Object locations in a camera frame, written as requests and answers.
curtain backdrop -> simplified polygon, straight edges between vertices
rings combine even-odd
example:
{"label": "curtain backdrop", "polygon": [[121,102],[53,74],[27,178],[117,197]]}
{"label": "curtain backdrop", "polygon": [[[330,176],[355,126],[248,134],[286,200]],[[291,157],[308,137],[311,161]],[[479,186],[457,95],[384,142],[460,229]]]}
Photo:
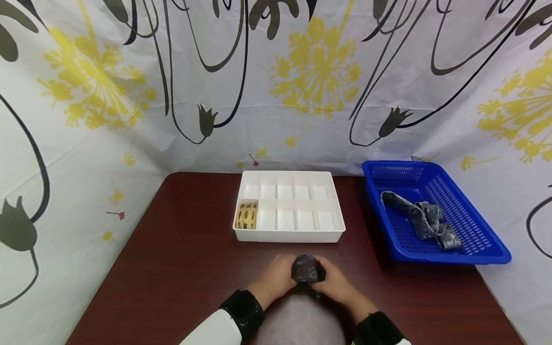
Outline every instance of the curtain backdrop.
{"label": "curtain backdrop", "polygon": [[64,343],[171,172],[413,159],[549,344],[551,33],[545,0],[0,0],[0,343]]}

black sleeve cuff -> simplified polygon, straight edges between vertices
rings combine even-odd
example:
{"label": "black sleeve cuff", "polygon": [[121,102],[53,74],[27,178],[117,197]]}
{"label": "black sleeve cuff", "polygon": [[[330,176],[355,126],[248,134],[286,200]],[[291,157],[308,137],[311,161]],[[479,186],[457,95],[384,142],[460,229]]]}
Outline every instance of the black sleeve cuff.
{"label": "black sleeve cuff", "polygon": [[381,311],[358,324],[357,345],[396,345],[405,338],[395,324]]}
{"label": "black sleeve cuff", "polygon": [[263,308],[247,290],[236,290],[219,309],[225,310],[236,322],[242,335],[242,343],[254,335],[264,321]]}

blue plastic basket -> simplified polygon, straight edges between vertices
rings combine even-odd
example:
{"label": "blue plastic basket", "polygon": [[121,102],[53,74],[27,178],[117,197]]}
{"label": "blue plastic basket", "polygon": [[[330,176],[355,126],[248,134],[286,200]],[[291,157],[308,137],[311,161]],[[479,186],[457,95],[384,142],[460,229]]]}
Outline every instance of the blue plastic basket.
{"label": "blue plastic basket", "polygon": [[[378,217],[391,257],[399,261],[457,264],[505,264],[512,256],[487,222],[445,170],[435,163],[366,161],[366,192]],[[441,206],[445,221],[462,241],[462,248],[442,250],[434,240],[420,240],[410,220],[385,208],[381,192],[390,190],[412,203]]]}

person's left hand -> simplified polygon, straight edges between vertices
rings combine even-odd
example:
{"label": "person's left hand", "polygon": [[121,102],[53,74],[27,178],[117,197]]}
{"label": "person's left hand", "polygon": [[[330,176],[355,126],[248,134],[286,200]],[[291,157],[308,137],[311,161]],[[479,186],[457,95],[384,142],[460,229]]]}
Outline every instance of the person's left hand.
{"label": "person's left hand", "polygon": [[295,259],[297,256],[292,254],[277,255],[264,269],[259,279],[247,287],[263,310],[297,285],[291,278],[291,266]]}

white organizer tray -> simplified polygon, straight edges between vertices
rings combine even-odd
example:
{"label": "white organizer tray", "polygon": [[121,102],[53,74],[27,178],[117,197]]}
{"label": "white organizer tray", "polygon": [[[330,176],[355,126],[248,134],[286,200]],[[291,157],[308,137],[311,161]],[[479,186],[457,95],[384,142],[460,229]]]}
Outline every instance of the white organizer tray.
{"label": "white organizer tray", "polygon": [[[237,229],[241,204],[258,204],[255,229]],[[245,171],[232,227],[239,241],[335,243],[345,231],[330,172]]]}

